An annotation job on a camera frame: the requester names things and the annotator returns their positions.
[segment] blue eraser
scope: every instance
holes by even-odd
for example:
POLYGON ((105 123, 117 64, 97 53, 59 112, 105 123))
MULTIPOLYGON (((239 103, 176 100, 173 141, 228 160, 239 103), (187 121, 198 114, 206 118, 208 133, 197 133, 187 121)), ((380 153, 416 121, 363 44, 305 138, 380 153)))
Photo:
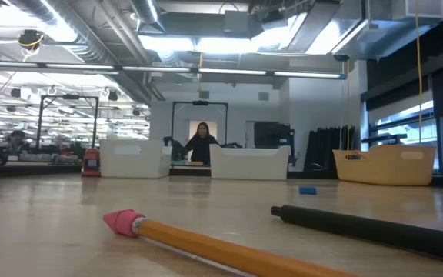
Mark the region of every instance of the blue eraser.
POLYGON ((298 193, 316 195, 317 189, 315 187, 308 187, 308 186, 301 185, 298 187, 298 193))

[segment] yellow basket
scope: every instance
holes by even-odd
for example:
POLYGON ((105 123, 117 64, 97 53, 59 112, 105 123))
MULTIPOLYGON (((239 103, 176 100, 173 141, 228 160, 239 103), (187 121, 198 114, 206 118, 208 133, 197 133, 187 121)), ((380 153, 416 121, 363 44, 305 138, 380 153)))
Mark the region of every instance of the yellow basket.
POLYGON ((435 146, 377 145, 370 152, 333 152, 340 180, 376 185, 429 185, 435 150, 435 146))

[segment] black top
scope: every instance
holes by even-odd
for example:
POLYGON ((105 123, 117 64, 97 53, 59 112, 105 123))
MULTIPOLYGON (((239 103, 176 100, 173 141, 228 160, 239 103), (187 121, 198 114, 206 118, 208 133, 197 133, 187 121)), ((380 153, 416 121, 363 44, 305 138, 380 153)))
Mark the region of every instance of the black top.
POLYGON ((207 135, 204 138, 194 136, 185 145, 186 151, 192 150, 191 160, 196 162, 203 162, 203 164, 209 164, 209 145, 210 144, 218 144, 216 138, 212 135, 207 135))

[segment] white container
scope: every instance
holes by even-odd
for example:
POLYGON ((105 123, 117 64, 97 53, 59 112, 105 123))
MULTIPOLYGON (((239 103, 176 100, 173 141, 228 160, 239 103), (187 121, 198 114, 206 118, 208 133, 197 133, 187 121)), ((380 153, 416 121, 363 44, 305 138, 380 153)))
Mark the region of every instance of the white container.
POLYGON ((101 139, 100 172, 102 177, 160 178, 170 171, 172 147, 163 141, 101 139))
POLYGON ((286 180, 289 146, 279 149, 223 149, 210 145, 212 178, 286 180))
POLYGON ((333 152, 340 180, 376 185, 429 185, 435 149, 435 146, 376 145, 370 152, 333 152), (350 159, 351 156, 362 159, 350 159))

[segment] computer monitor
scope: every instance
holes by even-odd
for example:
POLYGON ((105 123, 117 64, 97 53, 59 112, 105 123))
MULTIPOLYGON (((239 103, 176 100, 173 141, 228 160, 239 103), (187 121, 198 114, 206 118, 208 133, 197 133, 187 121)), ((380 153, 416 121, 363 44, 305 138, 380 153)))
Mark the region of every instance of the computer monitor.
POLYGON ((290 125, 277 122, 254 123, 254 146, 259 149, 274 149, 290 143, 290 125))

